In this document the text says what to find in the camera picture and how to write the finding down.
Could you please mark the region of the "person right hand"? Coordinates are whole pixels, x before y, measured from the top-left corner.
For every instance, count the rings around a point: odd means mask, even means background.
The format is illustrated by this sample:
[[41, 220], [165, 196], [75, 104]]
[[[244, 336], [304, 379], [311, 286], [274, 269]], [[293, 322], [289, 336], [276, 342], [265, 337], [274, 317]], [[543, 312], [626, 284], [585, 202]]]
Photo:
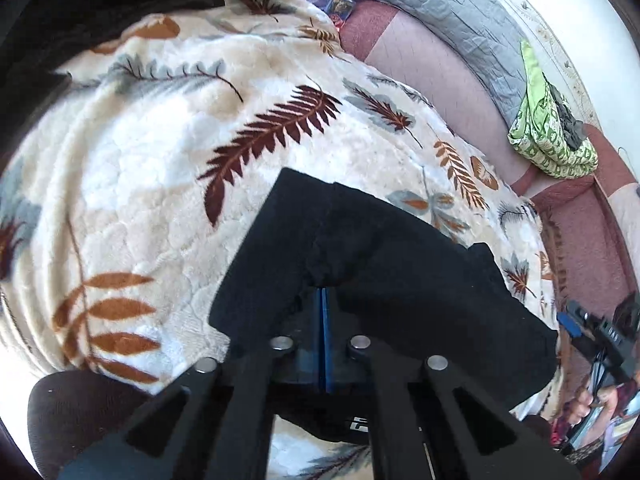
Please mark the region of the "person right hand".
[[597, 397], [581, 386], [576, 390], [574, 398], [568, 402], [567, 420], [570, 426], [575, 426], [581, 422], [597, 404], [602, 406], [602, 411], [597, 418], [598, 424], [606, 426], [614, 416], [618, 403], [618, 390], [615, 386], [600, 389]]

